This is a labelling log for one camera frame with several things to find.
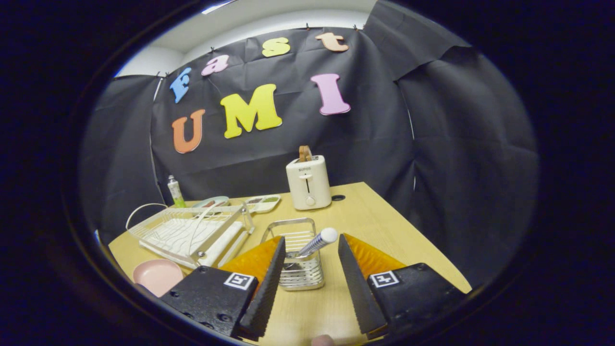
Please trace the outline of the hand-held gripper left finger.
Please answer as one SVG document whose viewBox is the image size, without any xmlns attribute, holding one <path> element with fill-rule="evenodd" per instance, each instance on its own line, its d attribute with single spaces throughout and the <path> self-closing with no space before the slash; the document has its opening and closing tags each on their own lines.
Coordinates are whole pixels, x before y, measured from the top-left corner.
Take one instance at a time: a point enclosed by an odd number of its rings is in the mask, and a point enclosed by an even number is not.
<svg viewBox="0 0 615 346">
<path fill-rule="evenodd" d="M 285 256 L 285 238 L 276 236 L 219 269 L 197 267 L 161 299 L 206 328 L 257 341 L 270 320 Z"/>
</svg>

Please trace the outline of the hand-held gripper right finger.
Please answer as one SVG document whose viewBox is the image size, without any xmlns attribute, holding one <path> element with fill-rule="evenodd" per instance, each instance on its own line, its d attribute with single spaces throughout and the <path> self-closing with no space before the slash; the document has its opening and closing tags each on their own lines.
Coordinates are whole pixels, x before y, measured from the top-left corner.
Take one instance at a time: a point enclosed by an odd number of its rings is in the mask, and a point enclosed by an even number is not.
<svg viewBox="0 0 615 346">
<path fill-rule="evenodd" d="M 338 256 L 360 332 L 368 339 L 415 332 L 466 297 L 428 264 L 405 265 L 348 234 L 340 236 Z"/>
</svg>

